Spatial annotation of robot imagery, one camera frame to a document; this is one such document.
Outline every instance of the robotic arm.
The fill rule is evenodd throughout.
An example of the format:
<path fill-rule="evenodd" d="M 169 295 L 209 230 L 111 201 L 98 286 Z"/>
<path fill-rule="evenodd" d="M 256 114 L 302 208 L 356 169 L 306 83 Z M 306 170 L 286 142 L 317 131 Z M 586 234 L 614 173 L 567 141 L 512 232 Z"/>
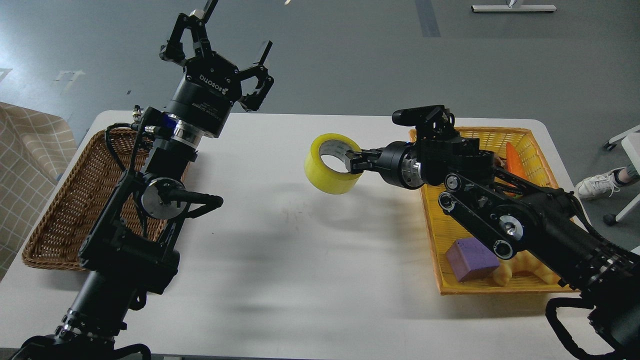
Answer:
<path fill-rule="evenodd" d="M 264 66 L 271 48 L 268 42 L 260 60 L 246 70 L 238 68 L 211 50 L 205 23 L 217 0 L 209 0 L 204 11 L 178 15 L 160 57 L 184 70 L 184 76 L 165 112 L 134 109 L 132 124 L 117 123 L 105 131 L 106 146 L 122 169 L 122 176 L 98 220 L 79 251 L 81 265 L 91 270 L 74 303 L 55 334 L 28 339 L 12 359 L 120 359 L 141 353 L 142 344 L 114 349 L 115 336 L 126 330 L 129 309 L 140 310 L 147 292 L 162 294 L 178 272 L 175 243 L 187 218 L 204 215 L 222 205 L 215 195 L 189 192 L 180 181 L 189 162 L 195 161 L 201 137 L 219 137 L 235 102 L 246 111 L 258 110 L 273 84 Z M 189 29 L 195 56 L 182 52 L 182 33 Z M 252 94 L 242 93 L 241 82 L 258 79 Z M 110 131 L 128 127 L 137 131 L 128 166 L 110 144 Z M 149 150 L 140 171 L 134 167 L 140 148 Z M 132 198 L 142 234 L 136 234 L 121 218 L 125 201 Z M 200 207 L 189 210 L 191 205 Z M 147 238 L 147 218 L 166 220 L 158 239 Z"/>
<path fill-rule="evenodd" d="M 444 183 L 446 191 L 438 197 L 442 211 L 498 258 L 528 250 L 560 276 L 561 286 L 580 290 L 579 299 L 547 304 L 547 318 L 573 356 L 640 358 L 640 256 L 600 236 L 572 192 L 540 187 L 497 168 L 493 152 L 481 150 L 478 138 L 461 137 L 454 115 L 444 106 L 398 110 L 392 120 L 415 127 L 416 142 L 348 151 L 350 173 L 378 172 L 389 184 L 407 189 Z M 570 220 L 574 216 L 587 231 Z M 593 309 L 591 325 L 614 352 L 592 356 L 579 348 L 557 319 L 559 307 Z"/>

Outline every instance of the purple block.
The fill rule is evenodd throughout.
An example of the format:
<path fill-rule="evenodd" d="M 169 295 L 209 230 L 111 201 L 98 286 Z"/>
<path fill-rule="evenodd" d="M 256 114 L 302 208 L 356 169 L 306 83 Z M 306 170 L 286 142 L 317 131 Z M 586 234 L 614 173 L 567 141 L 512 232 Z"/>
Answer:
<path fill-rule="evenodd" d="M 459 239 L 447 250 L 447 259 L 458 282 L 484 279 L 500 263 L 478 239 Z"/>

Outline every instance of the yellow tape roll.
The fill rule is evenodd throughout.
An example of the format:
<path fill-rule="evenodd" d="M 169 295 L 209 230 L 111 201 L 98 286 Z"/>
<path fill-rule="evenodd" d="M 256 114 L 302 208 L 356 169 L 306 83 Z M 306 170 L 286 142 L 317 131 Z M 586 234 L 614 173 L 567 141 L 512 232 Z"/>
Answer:
<path fill-rule="evenodd" d="M 318 189 L 332 194 L 346 193 L 362 174 L 337 172 L 326 166 L 322 155 L 331 155 L 348 164 L 347 150 L 361 151 L 352 139 L 340 134 L 324 134 L 318 136 L 311 144 L 311 151 L 305 160 L 307 179 Z"/>

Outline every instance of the brown wicker basket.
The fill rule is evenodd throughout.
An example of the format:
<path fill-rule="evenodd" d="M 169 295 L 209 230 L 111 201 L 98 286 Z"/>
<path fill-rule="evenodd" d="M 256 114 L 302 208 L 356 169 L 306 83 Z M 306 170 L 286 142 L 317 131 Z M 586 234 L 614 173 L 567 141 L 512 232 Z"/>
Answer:
<path fill-rule="evenodd" d="M 129 164 L 135 138 L 136 132 L 130 129 L 111 131 L 113 148 L 125 165 Z M 148 151 L 138 151 L 137 170 L 142 167 L 147 156 Z M 22 261 L 34 268 L 84 270 L 79 266 L 78 250 L 121 175 L 122 171 L 105 145 L 104 131 L 99 131 L 89 140 L 27 241 Z M 131 230 L 142 234 L 132 197 L 129 197 L 122 208 L 122 217 Z M 155 241 L 166 221 L 149 218 L 147 222 L 148 238 Z"/>

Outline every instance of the white sneaker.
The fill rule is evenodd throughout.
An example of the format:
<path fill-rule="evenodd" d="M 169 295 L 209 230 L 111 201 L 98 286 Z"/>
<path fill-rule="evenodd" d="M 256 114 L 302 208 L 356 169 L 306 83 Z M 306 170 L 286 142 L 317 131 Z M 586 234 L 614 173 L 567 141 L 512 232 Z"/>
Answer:
<path fill-rule="evenodd" d="M 575 185 L 575 192 L 582 200 L 597 199 L 607 195 L 607 193 L 609 193 L 609 197 L 611 197 L 613 193 L 620 191 L 620 186 L 616 183 L 613 172 L 621 169 L 623 169 L 623 167 L 615 168 L 604 174 L 587 177 Z"/>

